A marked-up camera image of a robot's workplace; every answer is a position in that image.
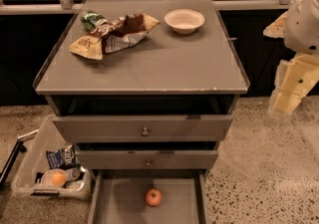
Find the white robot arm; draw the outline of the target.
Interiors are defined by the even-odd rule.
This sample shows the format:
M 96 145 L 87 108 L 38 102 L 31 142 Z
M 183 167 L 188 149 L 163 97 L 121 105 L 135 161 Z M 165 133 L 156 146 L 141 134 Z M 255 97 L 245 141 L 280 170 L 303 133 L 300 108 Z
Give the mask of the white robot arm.
M 295 0 L 263 35 L 282 38 L 295 52 L 277 67 L 268 109 L 272 115 L 290 115 L 319 82 L 319 0 Z

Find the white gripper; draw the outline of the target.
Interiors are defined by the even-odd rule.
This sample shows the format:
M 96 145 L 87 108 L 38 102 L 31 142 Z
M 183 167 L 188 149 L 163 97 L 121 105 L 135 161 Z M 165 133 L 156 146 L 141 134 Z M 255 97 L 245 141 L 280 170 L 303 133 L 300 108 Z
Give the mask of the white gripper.
M 263 35 L 283 38 L 287 13 L 281 14 L 268 25 Z M 275 90 L 269 100 L 270 113 L 292 114 L 304 98 L 319 82 L 319 56 L 297 53 L 290 61 L 281 60 L 275 77 Z

